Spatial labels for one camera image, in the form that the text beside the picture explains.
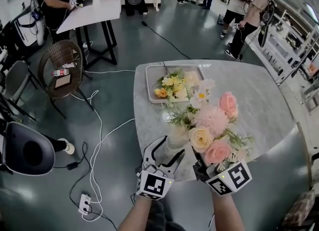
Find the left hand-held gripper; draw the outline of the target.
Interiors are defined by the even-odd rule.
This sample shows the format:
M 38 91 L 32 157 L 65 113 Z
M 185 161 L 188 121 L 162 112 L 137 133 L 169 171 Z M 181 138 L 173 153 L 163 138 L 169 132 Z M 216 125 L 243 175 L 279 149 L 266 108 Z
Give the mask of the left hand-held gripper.
M 165 197 L 174 183 L 174 172 L 183 160 L 185 150 L 178 152 L 169 163 L 156 166 L 155 151 L 165 143 L 166 139 L 166 135 L 162 136 L 144 149 L 141 169 L 137 171 L 136 195 L 159 200 Z

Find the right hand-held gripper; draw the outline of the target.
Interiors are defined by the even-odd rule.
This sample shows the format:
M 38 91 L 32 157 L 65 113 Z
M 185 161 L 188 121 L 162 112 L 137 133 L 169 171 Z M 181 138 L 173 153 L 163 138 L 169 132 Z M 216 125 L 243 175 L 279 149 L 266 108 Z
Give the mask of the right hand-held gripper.
M 241 160 L 219 174 L 208 174 L 208 168 L 201 161 L 193 165 L 196 179 L 207 184 L 219 196 L 235 193 L 246 186 L 252 175 L 245 160 Z

